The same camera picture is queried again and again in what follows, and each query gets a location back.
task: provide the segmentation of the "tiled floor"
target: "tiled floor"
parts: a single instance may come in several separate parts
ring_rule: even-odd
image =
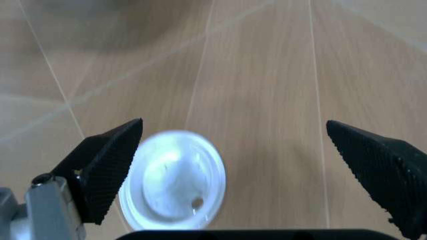
[[[83,137],[142,117],[143,138],[187,129],[217,146],[228,182],[212,229],[402,238],[325,123],[427,151],[425,10],[420,0],[0,0],[0,185],[22,199]],[[86,228],[88,239],[129,231],[117,203]]]

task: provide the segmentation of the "screw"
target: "screw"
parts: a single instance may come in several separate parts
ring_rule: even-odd
[[[41,186],[43,184],[53,182],[54,180],[55,180],[55,176],[52,173],[43,173],[32,179],[31,187],[37,188],[38,186]]]

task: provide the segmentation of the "floor tile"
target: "floor tile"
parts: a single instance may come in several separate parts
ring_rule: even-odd
[[[215,0],[209,28],[220,26],[250,9],[262,5],[268,0]]]
[[[64,99],[19,2],[0,2],[0,138],[55,111]]]
[[[62,102],[0,94],[0,139],[28,127],[52,112],[64,110]]]
[[[0,39],[0,95],[63,99],[17,1],[1,1]]]
[[[204,41],[147,66],[75,104],[85,136],[105,132],[133,118],[143,119],[143,138],[184,128]]]
[[[326,227],[308,14],[277,1],[207,40],[186,128],[225,164],[212,229]]]
[[[427,56],[339,4],[312,1],[312,16],[331,227],[401,238],[351,174],[325,124],[339,120],[426,151]]]
[[[334,1],[427,53],[427,1]]]
[[[22,1],[70,99],[197,38],[212,6],[212,0]]]

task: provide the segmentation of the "plastic cup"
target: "plastic cup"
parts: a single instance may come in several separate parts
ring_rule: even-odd
[[[118,196],[138,230],[196,230],[218,212],[226,172],[215,147],[199,134],[172,130],[138,146]]]

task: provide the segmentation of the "hole in cup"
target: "hole in cup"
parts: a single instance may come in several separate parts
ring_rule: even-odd
[[[196,197],[193,199],[193,201],[191,202],[191,207],[193,210],[199,210],[203,205],[203,198],[201,197]]]

